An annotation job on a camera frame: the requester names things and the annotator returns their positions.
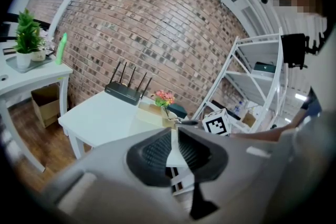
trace black cloth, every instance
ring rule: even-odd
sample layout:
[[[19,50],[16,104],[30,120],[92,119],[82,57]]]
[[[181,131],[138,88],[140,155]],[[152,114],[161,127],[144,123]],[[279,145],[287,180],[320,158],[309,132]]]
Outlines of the black cloth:
[[[301,109],[304,110],[308,110],[309,105],[314,102],[317,99],[314,91],[312,88],[310,88],[310,91],[308,93],[307,99],[305,100],[305,102],[303,103],[303,105],[301,106]]]

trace flower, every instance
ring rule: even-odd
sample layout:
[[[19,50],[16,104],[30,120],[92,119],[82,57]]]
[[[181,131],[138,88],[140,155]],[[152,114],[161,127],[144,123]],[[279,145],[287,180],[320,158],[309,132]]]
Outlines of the flower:
[[[174,96],[170,92],[165,92],[163,90],[156,91],[152,96],[156,96],[155,104],[158,106],[169,106],[174,103]]]
[[[48,38],[48,31],[44,31],[43,29],[40,30],[40,38],[41,38],[41,46],[45,47],[46,49],[53,50],[55,48],[53,44],[53,37]]]

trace white pot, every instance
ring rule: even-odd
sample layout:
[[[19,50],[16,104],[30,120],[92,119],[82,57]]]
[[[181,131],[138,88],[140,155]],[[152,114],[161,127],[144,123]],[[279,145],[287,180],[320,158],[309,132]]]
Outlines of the white pot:
[[[32,53],[21,54],[20,52],[16,52],[16,64],[18,69],[27,69],[30,65],[31,56]]]
[[[42,62],[46,59],[46,51],[45,50],[39,50],[39,51],[33,51],[31,53],[31,60],[34,62]]]

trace green plant leaves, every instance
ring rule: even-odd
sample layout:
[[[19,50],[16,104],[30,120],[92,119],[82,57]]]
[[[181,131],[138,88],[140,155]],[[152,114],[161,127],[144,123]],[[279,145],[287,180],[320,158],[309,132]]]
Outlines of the green plant leaves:
[[[29,10],[25,9],[19,13],[17,34],[17,45],[14,49],[21,54],[28,54],[32,51],[38,51],[38,47],[42,42],[40,34],[40,24],[34,21],[33,15]]]
[[[167,101],[163,100],[163,99],[160,98],[160,97],[156,97],[156,98],[155,98],[155,104],[156,104],[157,106],[164,106],[164,107],[167,107],[167,106],[168,106]]]

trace green bottle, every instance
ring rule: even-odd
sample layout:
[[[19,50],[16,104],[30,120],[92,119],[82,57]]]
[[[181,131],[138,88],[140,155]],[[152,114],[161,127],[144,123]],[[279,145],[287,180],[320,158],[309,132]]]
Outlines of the green bottle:
[[[57,54],[56,54],[56,64],[60,65],[62,63],[63,51],[65,44],[67,43],[67,33],[64,33],[61,42],[58,45]]]

